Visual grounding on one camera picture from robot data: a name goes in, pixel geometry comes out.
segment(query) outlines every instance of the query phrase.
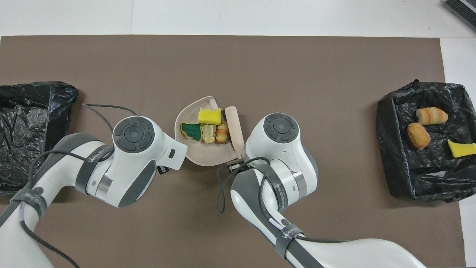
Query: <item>bread roll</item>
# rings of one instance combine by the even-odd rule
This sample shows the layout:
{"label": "bread roll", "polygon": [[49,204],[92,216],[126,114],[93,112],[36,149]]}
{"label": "bread roll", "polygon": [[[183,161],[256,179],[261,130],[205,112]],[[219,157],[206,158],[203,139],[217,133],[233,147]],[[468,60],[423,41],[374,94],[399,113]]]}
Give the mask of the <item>bread roll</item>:
{"label": "bread roll", "polygon": [[215,141],[215,132],[217,126],[214,124],[205,124],[202,126],[202,140],[205,143],[212,144]]}
{"label": "bread roll", "polygon": [[430,135],[426,129],[419,123],[411,123],[407,128],[410,141],[416,149],[421,150],[430,143]]}
{"label": "bread roll", "polygon": [[443,124],[448,120],[448,115],[436,107],[421,108],[416,111],[418,123],[427,124]]}
{"label": "bread roll", "polygon": [[227,122],[221,122],[217,127],[217,132],[215,133],[215,140],[219,143],[225,143],[228,140],[230,132],[228,130]]}

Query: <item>toy food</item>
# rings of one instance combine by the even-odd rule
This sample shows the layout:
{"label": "toy food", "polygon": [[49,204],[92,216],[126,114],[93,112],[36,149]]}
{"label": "toy food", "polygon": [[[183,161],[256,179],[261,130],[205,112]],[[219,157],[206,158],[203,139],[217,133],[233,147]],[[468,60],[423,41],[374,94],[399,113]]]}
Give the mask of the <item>toy food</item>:
{"label": "toy food", "polygon": [[416,115],[422,125],[442,124],[448,120],[448,114],[436,107],[418,109]]}
{"label": "toy food", "polygon": [[230,136],[230,132],[228,131],[228,124],[227,122],[221,122],[221,124],[217,127],[217,132],[215,133],[215,139],[219,143],[225,143]]}
{"label": "toy food", "polygon": [[180,124],[180,132],[196,141],[202,140],[202,125],[201,124]]}
{"label": "toy food", "polygon": [[221,108],[216,110],[202,110],[198,113],[198,122],[201,124],[214,124],[219,125],[221,123]]}
{"label": "toy food", "polygon": [[476,154],[476,144],[457,144],[448,140],[454,158]]}
{"label": "toy food", "polygon": [[205,124],[202,126],[202,140],[205,143],[211,144],[215,141],[215,132],[217,126],[214,124]]}
{"label": "toy food", "polygon": [[430,135],[420,123],[411,123],[407,128],[410,141],[416,149],[421,150],[430,143]]}

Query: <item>gray joint cover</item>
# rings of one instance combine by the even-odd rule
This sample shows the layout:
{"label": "gray joint cover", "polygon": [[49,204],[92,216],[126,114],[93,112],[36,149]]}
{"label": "gray joint cover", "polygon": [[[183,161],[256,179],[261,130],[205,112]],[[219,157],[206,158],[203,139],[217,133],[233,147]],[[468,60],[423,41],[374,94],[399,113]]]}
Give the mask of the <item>gray joint cover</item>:
{"label": "gray joint cover", "polygon": [[118,207],[129,206],[130,204],[136,202],[138,197],[147,187],[149,180],[153,179],[152,176],[155,173],[157,165],[154,160],[150,161],[147,166],[144,167],[142,172],[136,177],[134,182],[130,185],[127,192],[125,192],[121,201],[119,202]]}
{"label": "gray joint cover", "polygon": [[88,193],[86,192],[86,186],[88,185],[89,178],[91,178],[91,174],[94,171],[94,168],[96,168],[99,160],[101,160],[102,157],[104,157],[111,151],[111,146],[105,144],[94,150],[86,158],[86,160],[84,160],[83,165],[81,165],[78,175],[76,176],[76,190],[88,195]]}

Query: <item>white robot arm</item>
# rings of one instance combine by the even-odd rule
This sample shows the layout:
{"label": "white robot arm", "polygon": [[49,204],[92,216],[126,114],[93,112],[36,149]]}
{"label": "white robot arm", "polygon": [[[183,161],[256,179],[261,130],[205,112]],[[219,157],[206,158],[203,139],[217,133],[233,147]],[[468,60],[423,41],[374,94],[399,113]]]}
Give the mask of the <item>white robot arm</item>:
{"label": "white robot arm", "polygon": [[[19,191],[0,216],[0,267],[52,267],[21,221],[33,230],[61,188],[95,196],[115,207],[139,200],[157,167],[178,170],[187,146],[162,132],[151,119],[131,116],[113,131],[114,150],[87,133],[61,139],[33,178],[31,187]],[[19,257],[20,252],[28,252]]]}
{"label": "white robot arm", "polygon": [[231,187],[237,211],[295,267],[407,267],[424,268],[401,246],[381,239],[321,243],[281,215],[292,203],[317,187],[317,165],[303,148],[300,129],[287,114],[272,113],[253,129],[245,144],[244,159],[254,161],[252,169],[241,172]]}

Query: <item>black strap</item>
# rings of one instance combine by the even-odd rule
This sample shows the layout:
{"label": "black strap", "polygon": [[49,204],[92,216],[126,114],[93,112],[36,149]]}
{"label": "black strap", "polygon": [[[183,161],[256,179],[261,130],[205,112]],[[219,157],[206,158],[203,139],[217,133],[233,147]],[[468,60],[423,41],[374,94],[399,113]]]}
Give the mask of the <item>black strap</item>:
{"label": "black strap", "polygon": [[32,206],[36,212],[38,213],[38,219],[41,219],[46,212],[48,204],[46,200],[41,196],[42,191],[35,191],[29,188],[23,188],[18,191],[12,199],[10,199],[10,203],[12,201],[23,201],[28,205]]}
{"label": "black strap", "polygon": [[261,173],[265,175],[268,181],[271,183],[271,186],[274,189],[274,193],[276,195],[276,200],[278,201],[278,211],[283,211],[288,207],[288,195],[284,190],[284,184],[281,182],[281,179],[273,170],[273,168],[268,164],[262,164],[255,169],[259,170]]}
{"label": "black strap", "polygon": [[91,174],[96,168],[99,160],[107,155],[110,151],[112,151],[111,146],[105,144],[98,147],[94,150],[83,162],[83,165],[79,169],[78,175],[76,176],[76,183],[75,187],[76,190],[82,192],[83,194],[88,194],[86,192],[86,186],[88,185],[89,178],[91,178]]}
{"label": "black strap", "polygon": [[298,234],[304,234],[304,232],[294,224],[288,224],[281,230],[281,234],[276,238],[275,245],[276,251],[281,258],[286,259],[286,249]]}

